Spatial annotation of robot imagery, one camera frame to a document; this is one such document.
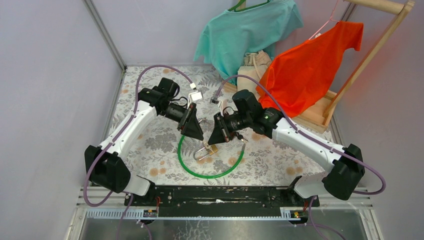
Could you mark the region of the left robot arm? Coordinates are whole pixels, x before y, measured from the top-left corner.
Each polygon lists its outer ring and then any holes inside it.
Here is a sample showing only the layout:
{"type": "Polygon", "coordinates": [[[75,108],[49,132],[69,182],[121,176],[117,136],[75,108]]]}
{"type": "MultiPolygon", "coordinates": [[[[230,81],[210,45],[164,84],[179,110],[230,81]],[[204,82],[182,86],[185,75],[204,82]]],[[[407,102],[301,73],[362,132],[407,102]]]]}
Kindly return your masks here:
{"type": "Polygon", "coordinates": [[[89,181],[114,193],[135,194],[144,206],[152,204],[155,192],[152,183],[132,173],[124,160],[139,135],[158,116],[177,124],[181,135],[202,141],[203,131],[198,122],[196,104],[184,107],[174,103],[179,85],[163,77],[157,86],[143,88],[137,95],[136,110],[129,113],[112,135],[99,146],[90,145],[84,152],[89,181]]]}

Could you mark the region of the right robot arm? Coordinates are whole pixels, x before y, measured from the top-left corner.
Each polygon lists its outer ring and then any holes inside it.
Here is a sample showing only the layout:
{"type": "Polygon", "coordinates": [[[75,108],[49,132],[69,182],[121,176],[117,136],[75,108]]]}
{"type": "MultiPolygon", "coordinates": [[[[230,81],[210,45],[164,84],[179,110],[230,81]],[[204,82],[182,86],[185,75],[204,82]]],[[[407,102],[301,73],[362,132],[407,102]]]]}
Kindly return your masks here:
{"type": "Polygon", "coordinates": [[[293,206],[301,205],[306,199],[320,194],[347,201],[365,174],[361,149],[350,144],[348,147],[327,141],[300,126],[291,126],[289,118],[273,107],[263,108],[255,95],[241,90],[232,96],[236,110],[224,112],[224,101],[216,96],[211,103],[220,111],[214,115],[214,129],[208,145],[228,143],[240,138],[239,132],[250,128],[259,135],[286,144],[311,158],[323,168],[323,172],[297,177],[287,191],[287,201],[293,206]]]}

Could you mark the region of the black head key bunch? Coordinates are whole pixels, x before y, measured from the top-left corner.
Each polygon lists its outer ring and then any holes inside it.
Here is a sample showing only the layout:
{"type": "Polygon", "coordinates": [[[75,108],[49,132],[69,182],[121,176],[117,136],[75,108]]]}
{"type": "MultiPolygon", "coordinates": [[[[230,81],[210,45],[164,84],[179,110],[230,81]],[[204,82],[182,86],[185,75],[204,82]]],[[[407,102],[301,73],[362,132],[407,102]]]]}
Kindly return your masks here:
{"type": "Polygon", "coordinates": [[[241,141],[241,142],[243,142],[244,144],[246,144],[246,143],[248,143],[249,141],[246,139],[246,138],[244,138],[244,136],[242,135],[242,134],[240,134],[239,132],[235,132],[234,133],[234,136],[239,140],[239,141],[241,141]]]}

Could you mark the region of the green cable lock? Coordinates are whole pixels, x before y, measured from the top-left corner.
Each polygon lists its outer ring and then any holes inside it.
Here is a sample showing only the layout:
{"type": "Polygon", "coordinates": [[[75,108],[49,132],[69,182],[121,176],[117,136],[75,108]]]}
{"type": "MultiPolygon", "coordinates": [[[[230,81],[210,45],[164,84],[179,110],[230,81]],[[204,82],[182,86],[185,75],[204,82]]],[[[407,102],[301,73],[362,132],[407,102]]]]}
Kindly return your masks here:
{"type": "Polygon", "coordinates": [[[214,172],[212,173],[208,173],[203,170],[201,172],[196,172],[192,169],[190,169],[188,166],[186,166],[184,160],[183,160],[183,155],[182,155],[182,149],[183,149],[183,143],[184,143],[184,139],[185,137],[182,136],[178,142],[177,145],[177,158],[178,161],[181,165],[181,167],[190,175],[196,177],[196,178],[200,178],[200,179],[218,179],[218,178],[222,178],[224,176],[230,175],[231,173],[234,172],[234,170],[236,170],[239,165],[242,163],[243,159],[244,159],[244,155],[245,155],[245,148],[246,148],[246,144],[244,144],[241,147],[240,153],[238,154],[238,157],[236,158],[236,160],[232,163],[231,166],[229,166],[225,171],[221,171],[221,172],[214,172]]]}

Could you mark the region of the brass padlock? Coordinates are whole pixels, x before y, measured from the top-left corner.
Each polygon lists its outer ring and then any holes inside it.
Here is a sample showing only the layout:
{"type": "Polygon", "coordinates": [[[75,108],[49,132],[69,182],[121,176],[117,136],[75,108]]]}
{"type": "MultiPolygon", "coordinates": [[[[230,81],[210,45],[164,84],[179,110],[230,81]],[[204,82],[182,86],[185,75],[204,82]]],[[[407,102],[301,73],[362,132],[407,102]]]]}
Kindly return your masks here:
{"type": "Polygon", "coordinates": [[[200,148],[199,150],[195,151],[193,153],[193,158],[196,161],[202,161],[203,159],[206,159],[214,154],[216,154],[218,152],[218,147],[213,144],[210,145],[210,149],[205,149],[204,147],[200,148]]]}

